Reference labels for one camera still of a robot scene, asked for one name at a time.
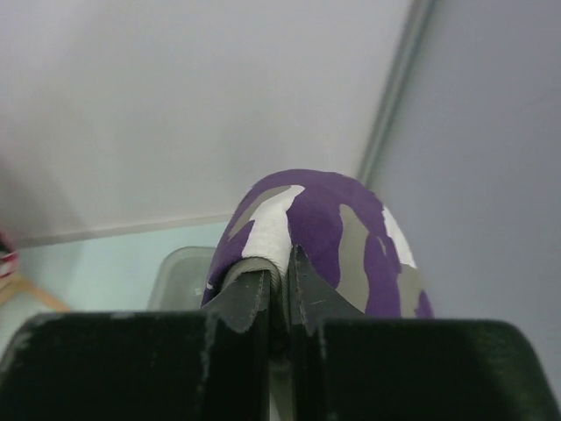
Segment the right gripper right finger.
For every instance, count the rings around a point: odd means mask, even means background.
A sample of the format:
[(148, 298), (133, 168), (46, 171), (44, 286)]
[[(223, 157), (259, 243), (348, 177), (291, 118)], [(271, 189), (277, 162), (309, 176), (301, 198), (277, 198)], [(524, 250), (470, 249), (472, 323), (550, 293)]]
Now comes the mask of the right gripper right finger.
[(288, 269), (297, 420), (557, 420), (536, 353), (495, 320), (373, 318), (300, 247)]

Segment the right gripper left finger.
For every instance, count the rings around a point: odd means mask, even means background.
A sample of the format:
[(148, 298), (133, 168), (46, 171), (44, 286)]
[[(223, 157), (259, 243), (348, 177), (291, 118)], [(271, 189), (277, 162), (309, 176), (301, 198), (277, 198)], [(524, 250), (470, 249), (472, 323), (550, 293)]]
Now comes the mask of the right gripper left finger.
[(270, 278), (199, 310), (45, 313), (1, 362), (4, 420), (265, 420)]

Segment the purple camouflage trousers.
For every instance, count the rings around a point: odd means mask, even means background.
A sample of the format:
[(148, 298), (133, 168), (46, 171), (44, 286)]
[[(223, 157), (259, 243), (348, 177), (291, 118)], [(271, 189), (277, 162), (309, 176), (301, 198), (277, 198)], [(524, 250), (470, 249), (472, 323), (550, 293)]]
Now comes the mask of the purple camouflage trousers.
[(350, 177), (309, 169), (285, 170), (256, 182), (218, 242), (202, 307), (242, 275), (269, 276), (269, 412), (276, 404), (288, 419), (295, 419), (288, 285), (295, 247), (361, 313), (433, 318), (408, 242), (372, 191)]

